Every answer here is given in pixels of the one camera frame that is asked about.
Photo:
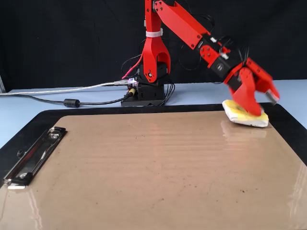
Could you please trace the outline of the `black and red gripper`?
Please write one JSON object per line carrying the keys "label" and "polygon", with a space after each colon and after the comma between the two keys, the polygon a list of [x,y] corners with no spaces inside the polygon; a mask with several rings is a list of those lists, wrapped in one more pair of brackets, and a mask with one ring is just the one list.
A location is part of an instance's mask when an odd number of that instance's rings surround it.
{"label": "black and red gripper", "polygon": [[260,116],[262,112],[256,102],[255,91],[265,94],[272,104],[280,99],[271,75],[250,58],[242,63],[237,57],[225,59],[219,56],[208,65],[208,69],[215,75],[213,84],[228,85],[233,100],[254,116]]}

